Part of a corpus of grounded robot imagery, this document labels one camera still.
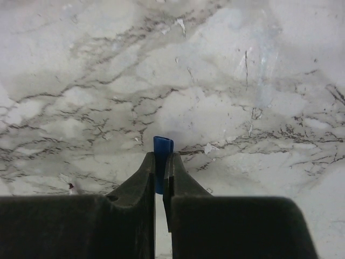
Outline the blue pen cap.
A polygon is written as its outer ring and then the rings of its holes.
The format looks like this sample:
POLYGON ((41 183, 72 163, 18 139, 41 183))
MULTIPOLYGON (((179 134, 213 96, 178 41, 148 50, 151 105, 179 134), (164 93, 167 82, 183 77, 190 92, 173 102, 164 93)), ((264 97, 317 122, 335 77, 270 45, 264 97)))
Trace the blue pen cap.
POLYGON ((168 156, 174 152, 174 141, 161 136, 154 136, 153 149, 155 156, 156 193, 164 193, 164 175, 168 156))

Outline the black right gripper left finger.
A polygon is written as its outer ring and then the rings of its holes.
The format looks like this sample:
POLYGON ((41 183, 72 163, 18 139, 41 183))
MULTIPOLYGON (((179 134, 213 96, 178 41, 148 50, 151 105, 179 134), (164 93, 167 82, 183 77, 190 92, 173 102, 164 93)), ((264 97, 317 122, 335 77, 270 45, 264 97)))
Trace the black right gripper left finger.
POLYGON ((1 258, 154 258, 155 157, 107 195, 1 197, 1 258))

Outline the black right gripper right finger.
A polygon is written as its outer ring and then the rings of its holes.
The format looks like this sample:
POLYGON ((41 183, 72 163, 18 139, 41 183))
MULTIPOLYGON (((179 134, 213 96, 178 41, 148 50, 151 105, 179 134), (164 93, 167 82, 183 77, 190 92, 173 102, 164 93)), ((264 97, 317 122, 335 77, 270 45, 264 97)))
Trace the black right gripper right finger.
POLYGON ((299 207, 274 196, 213 196, 169 155, 163 202, 173 258, 317 258, 299 207))

